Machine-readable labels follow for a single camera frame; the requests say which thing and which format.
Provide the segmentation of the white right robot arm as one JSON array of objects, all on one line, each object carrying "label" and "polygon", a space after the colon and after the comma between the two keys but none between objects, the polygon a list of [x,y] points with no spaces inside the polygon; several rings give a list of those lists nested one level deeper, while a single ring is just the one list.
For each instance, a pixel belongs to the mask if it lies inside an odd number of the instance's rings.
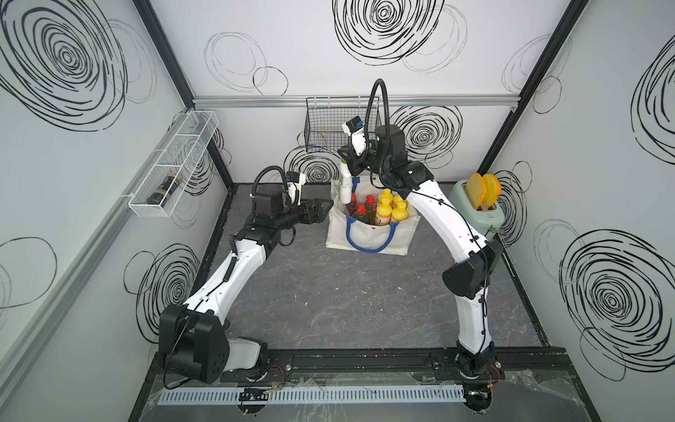
[{"label": "white right robot arm", "polygon": [[430,223],[448,248],[454,264],[442,274],[455,296],[460,334],[457,365],[464,378],[476,379],[495,356],[488,325],[490,274],[503,247],[473,228],[453,207],[434,175],[421,162],[408,158],[403,132],[382,125],[373,141],[357,119],[343,125],[347,144],[339,150],[353,176],[376,172],[381,184],[402,195]]}]

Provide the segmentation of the yellow-green soap bottle red cap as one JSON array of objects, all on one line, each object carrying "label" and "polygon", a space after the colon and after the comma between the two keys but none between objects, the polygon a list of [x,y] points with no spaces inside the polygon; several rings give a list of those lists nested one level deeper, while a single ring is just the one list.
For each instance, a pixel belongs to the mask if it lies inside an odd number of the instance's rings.
[{"label": "yellow-green soap bottle red cap", "polygon": [[377,209],[377,202],[375,200],[374,195],[367,195],[366,202],[365,202],[365,208],[367,211],[367,218],[368,218],[368,223],[371,225],[374,225],[374,218],[375,218],[375,213]]}]

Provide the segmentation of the green soap bottle red cap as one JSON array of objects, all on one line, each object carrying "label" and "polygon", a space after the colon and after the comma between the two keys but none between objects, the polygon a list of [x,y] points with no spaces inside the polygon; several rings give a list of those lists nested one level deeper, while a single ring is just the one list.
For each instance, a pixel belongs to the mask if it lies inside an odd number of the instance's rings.
[{"label": "green soap bottle red cap", "polygon": [[359,222],[369,224],[369,216],[367,214],[367,208],[365,205],[360,204],[356,207],[355,212],[353,213],[353,218]]}]

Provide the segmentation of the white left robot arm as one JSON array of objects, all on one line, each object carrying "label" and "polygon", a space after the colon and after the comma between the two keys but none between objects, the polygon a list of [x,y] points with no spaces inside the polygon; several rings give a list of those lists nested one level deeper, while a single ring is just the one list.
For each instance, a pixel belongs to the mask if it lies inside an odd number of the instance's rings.
[{"label": "white left robot arm", "polygon": [[228,314],[246,282],[281,244],[284,230],[327,218],[332,200],[304,199],[301,191],[292,186],[253,193],[251,214],[231,237],[228,257],[183,304],[163,310],[158,354],[165,373],[215,383],[226,372],[258,367],[264,343],[228,339]]}]

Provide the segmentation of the white bag with blue handles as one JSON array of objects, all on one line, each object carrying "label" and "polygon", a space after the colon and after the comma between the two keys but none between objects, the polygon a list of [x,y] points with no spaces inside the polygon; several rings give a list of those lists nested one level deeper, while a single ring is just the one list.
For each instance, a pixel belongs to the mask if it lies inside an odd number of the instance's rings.
[{"label": "white bag with blue handles", "polygon": [[329,212],[326,247],[363,253],[380,253],[406,256],[421,216],[413,206],[408,207],[409,217],[385,226],[362,223],[349,216],[340,197],[341,182],[332,181],[330,195],[334,205]]}]

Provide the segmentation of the orange soap bottle yellow cap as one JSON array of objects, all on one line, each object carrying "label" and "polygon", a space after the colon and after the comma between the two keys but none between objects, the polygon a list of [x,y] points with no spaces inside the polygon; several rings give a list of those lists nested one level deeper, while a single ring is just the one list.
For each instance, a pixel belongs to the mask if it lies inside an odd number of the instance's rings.
[{"label": "orange soap bottle yellow cap", "polygon": [[403,197],[402,197],[400,194],[397,194],[397,195],[393,198],[393,204],[394,204],[394,207],[397,207],[400,203],[408,204],[407,200],[404,200]]},{"label": "orange soap bottle yellow cap", "polygon": [[385,197],[379,200],[378,206],[374,214],[374,224],[376,226],[389,225],[392,215],[391,199]]},{"label": "orange soap bottle yellow cap", "polygon": [[390,221],[392,223],[400,223],[409,218],[408,204],[403,200],[398,202],[397,205],[392,209]]},{"label": "orange soap bottle yellow cap", "polygon": [[382,203],[385,199],[387,199],[389,203],[393,202],[393,194],[390,189],[384,189],[379,193],[378,202]]}]

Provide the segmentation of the white soap bottle green cap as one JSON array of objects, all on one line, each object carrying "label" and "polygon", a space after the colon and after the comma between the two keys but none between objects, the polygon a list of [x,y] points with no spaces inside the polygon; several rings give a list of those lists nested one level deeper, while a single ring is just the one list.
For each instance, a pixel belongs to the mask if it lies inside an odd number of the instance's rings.
[{"label": "white soap bottle green cap", "polygon": [[348,163],[344,158],[341,158],[339,164],[340,171],[340,200],[344,205],[348,205],[353,202],[353,175],[349,169]]}]

